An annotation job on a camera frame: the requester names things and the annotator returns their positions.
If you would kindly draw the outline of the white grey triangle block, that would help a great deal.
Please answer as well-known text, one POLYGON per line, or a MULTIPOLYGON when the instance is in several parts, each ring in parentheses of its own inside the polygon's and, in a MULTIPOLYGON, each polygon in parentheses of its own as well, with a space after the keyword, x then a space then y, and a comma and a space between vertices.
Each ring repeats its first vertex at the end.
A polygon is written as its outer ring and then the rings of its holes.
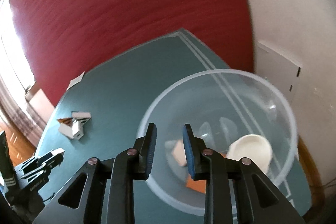
POLYGON ((67 124, 61 123, 59 125, 58 132, 60 132, 62 135, 66 136, 69 139, 74 139, 72 127, 67 124))

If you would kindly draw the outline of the white charger adapter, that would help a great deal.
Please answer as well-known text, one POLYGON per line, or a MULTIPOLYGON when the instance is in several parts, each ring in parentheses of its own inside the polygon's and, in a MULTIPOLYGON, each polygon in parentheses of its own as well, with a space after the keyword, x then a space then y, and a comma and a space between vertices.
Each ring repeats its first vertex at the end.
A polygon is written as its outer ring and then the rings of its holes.
POLYGON ((73 139, 79 140, 81 137, 84 136, 83 124, 75 120, 72 124, 72 137, 73 139))

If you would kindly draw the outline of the orange black striped block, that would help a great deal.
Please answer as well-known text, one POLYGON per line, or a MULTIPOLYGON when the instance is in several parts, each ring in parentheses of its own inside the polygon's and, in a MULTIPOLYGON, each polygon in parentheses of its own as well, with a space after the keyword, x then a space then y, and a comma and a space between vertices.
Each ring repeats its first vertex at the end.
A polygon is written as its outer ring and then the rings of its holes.
POLYGON ((73 122, 74 122, 74 118, 73 117, 68 117, 68 118, 59 118, 57 119, 57 121, 60 124, 65 124, 67 126, 72 126, 73 122))

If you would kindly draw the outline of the white black striped triangle block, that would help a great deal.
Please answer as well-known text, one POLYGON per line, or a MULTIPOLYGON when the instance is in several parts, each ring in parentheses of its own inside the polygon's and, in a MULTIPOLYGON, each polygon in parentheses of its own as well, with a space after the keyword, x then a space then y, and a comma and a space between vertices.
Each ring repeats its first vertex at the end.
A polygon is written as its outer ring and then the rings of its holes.
POLYGON ((91 119, 91 113, 90 112, 82 112, 82 111, 73 111, 71 113, 72 118, 78 121, 87 121, 89 119, 91 119))

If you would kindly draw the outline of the white ceramic cup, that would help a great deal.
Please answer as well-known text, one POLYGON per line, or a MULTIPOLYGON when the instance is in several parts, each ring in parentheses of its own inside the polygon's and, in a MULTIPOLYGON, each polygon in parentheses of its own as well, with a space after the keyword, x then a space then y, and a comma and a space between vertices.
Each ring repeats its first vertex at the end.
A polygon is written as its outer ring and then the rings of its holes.
POLYGON ((239 161, 244 157, 251 159, 267 174, 273 157, 272 146, 261 135, 244 135, 229 146, 226 158, 239 161))

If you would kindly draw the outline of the patterned curtain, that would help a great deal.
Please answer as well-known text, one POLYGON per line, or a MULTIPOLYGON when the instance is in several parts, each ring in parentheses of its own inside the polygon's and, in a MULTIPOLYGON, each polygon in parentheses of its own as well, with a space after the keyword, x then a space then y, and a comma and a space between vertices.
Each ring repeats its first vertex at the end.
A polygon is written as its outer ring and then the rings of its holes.
POLYGON ((9 120, 33 146, 37 147, 46 122, 42 120, 37 111, 25 99, 23 99, 21 104, 15 101, 3 78, 1 78, 1 107, 9 120))

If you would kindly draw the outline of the plain orange block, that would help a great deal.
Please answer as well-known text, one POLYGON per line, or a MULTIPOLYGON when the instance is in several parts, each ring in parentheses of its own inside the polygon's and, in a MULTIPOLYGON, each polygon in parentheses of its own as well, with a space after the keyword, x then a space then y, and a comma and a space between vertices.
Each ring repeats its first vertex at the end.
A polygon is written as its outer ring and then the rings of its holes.
POLYGON ((186 179, 186 187, 198 193, 206 193, 206 180, 193 180, 190 175, 186 179))

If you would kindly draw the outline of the white paper card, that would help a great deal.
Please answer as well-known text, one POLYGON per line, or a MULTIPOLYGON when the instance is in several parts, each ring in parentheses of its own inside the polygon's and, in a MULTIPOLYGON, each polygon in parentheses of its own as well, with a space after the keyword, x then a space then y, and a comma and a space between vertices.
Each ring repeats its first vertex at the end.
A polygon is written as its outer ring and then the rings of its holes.
POLYGON ((85 75, 85 72, 83 72, 82 74, 80 74, 78 77, 75 77, 74 79, 70 80, 70 83, 69 83, 68 87, 66 88, 66 90, 69 90, 74 85, 80 83, 82 81, 84 75, 85 75))

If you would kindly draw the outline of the light wooden block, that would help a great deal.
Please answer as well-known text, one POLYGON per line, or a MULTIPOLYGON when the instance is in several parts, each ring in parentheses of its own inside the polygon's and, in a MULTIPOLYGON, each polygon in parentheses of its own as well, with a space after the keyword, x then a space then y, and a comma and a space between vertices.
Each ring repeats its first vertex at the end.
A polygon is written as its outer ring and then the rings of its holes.
POLYGON ((185 148, 182 139, 177 140, 171 154, 179 166, 187 166, 185 148))

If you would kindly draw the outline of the clear plastic bowl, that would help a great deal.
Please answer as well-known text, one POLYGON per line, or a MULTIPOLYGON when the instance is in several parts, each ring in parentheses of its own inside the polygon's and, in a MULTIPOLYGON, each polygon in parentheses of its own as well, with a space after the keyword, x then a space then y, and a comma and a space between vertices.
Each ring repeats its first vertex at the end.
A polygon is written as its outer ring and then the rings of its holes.
POLYGON ((185 124, 224 156, 244 135, 267 138, 273 150, 267 176, 285 197, 291 197, 286 177, 297 155, 297 125, 284 95, 263 78, 233 69, 187 76, 151 103, 139 124, 139 136, 150 123, 157 126, 157 141, 147 185, 171 207, 198 216, 205 211, 205 195, 186 187, 188 170, 171 154, 185 124))

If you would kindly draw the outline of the teal table mat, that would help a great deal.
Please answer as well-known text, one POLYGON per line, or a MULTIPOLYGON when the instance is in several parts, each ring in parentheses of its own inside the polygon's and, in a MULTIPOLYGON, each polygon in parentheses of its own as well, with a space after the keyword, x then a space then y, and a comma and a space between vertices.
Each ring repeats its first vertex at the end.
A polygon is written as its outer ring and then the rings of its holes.
MULTIPOLYGON (((143 137, 138 135, 143 116, 164 90, 187 76, 213 69, 229 67, 193 34, 180 30, 128 50, 86 73, 80 83, 66 91, 38 145, 37 155, 57 148, 65 151, 63 162, 51 171, 41 195, 52 200, 88 159, 112 159, 133 147, 135 140, 143 137), (84 136, 79 140, 58 132, 57 119, 72 117, 73 111, 92 116, 80 121, 84 136)), ((133 182, 134 223, 205 223, 205 212, 202 216, 187 214, 163 202, 148 187, 148 179, 133 182)), ((286 179, 291 192, 286 199, 301 216, 302 204, 310 202, 307 181, 303 174, 287 175, 286 179)), ((233 181, 229 184, 233 223, 238 223, 233 181)))

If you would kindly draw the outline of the red quilted sofa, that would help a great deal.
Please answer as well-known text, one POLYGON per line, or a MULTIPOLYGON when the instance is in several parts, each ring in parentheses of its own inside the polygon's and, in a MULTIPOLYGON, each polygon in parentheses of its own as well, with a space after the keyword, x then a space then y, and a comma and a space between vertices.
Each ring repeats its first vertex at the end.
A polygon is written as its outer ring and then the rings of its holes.
POLYGON ((53 105, 84 71, 180 28, 253 71, 247 0, 10 0, 33 75, 53 105))

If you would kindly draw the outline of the white wall panel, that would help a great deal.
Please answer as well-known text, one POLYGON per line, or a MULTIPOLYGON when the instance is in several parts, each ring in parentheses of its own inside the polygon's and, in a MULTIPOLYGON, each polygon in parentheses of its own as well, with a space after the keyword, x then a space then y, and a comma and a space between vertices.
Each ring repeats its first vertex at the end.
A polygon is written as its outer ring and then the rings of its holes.
POLYGON ((289 103, 292 102, 299 83, 300 63, 284 51, 259 41, 255 44, 255 73, 278 88, 289 103))

